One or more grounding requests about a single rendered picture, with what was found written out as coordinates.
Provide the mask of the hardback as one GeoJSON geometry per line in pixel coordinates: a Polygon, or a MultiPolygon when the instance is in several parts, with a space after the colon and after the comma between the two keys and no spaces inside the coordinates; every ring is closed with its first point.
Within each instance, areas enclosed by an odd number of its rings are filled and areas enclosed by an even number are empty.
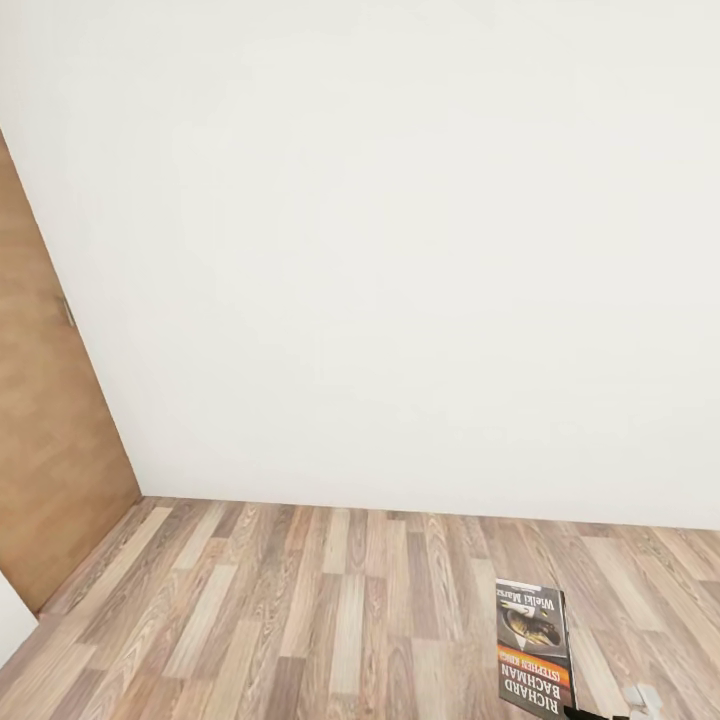
{"type": "Polygon", "coordinates": [[[499,698],[542,720],[579,710],[564,592],[496,579],[499,698]]]}

